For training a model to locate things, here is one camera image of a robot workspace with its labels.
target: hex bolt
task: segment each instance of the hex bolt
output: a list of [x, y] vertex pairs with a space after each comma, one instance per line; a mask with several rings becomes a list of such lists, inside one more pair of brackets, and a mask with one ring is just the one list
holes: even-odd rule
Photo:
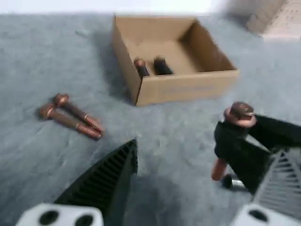
[[54, 103], [56, 104], [56, 106], [63, 107], [66, 110], [70, 111], [70, 113], [74, 114], [81, 120], [85, 121], [87, 124], [91, 125], [95, 130], [99, 131], [100, 133], [104, 133], [104, 129], [97, 120], [71, 103], [68, 94], [61, 95], [60, 93], [58, 93], [54, 97]]
[[93, 130], [92, 128], [85, 126], [81, 122], [57, 112], [55, 109], [55, 105], [52, 103], [46, 104], [40, 108], [40, 116], [43, 119], [54, 119], [56, 122], [71, 129], [75, 129], [78, 132], [83, 133], [86, 136], [95, 140], [99, 140], [102, 137], [102, 135], [99, 132]]

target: mounting hole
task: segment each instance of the mounting hole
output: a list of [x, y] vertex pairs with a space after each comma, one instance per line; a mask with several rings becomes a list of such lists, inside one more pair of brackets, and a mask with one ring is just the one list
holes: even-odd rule
[[249, 214], [252, 217], [256, 218], [257, 220], [260, 220], [260, 221], [263, 221], [263, 222], [268, 222], [269, 221], [268, 217], [259, 210], [250, 210]]
[[93, 223], [93, 216], [84, 215], [76, 220], [75, 226], [90, 226]]
[[58, 218], [58, 212], [55, 210], [47, 211], [40, 217], [39, 222], [41, 225], [50, 225]]

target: carpeted floor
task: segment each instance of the carpeted floor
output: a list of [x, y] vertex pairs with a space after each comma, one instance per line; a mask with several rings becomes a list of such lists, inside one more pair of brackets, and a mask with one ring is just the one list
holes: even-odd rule
[[[134, 107], [110, 46], [111, 16], [0, 16], [0, 224], [11, 226], [52, 202], [89, 166], [138, 137], [126, 226], [226, 226], [249, 194], [210, 178], [213, 130], [225, 107], [247, 101], [258, 113], [301, 124], [301, 45], [264, 42], [243, 18], [201, 17], [241, 70], [226, 96]], [[36, 110], [56, 93], [103, 120], [95, 142]]]

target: white wall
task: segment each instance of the white wall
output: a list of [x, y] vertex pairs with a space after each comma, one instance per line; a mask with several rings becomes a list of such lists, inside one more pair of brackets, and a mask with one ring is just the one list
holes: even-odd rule
[[248, 15], [260, 0], [0, 0], [0, 13], [153, 13]]

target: open cardboard box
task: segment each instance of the open cardboard box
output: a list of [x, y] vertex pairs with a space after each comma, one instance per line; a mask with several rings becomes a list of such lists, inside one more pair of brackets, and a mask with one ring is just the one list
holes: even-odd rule
[[[135, 105], [218, 97], [238, 76], [196, 18], [115, 16], [112, 45]], [[155, 74], [158, 55], [173, 75]], [[139, 76], [136, 57], [146, 61], [150, 76]]]

